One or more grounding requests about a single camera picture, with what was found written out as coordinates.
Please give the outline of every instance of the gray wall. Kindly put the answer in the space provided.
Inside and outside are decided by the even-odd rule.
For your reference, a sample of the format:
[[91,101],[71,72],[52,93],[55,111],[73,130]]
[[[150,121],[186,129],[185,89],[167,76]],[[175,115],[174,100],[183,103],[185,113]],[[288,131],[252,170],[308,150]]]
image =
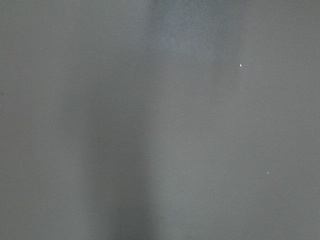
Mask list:
[[319,13],[0,0],[0,239],[318,240]]

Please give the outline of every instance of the wall surface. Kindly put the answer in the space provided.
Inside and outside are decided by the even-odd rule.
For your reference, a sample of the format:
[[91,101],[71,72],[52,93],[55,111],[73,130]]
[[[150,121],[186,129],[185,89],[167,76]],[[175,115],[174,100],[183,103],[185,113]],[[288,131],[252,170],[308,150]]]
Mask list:
[[0,0],[0,239],[319,240],[320,2]]

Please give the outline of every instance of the gray surface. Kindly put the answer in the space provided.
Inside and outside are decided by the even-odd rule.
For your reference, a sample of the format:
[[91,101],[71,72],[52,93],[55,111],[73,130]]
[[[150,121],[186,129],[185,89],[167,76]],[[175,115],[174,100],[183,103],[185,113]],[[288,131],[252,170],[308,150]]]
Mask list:
[[1,0],[0,239],[320,239],[319,23],[316,0]]

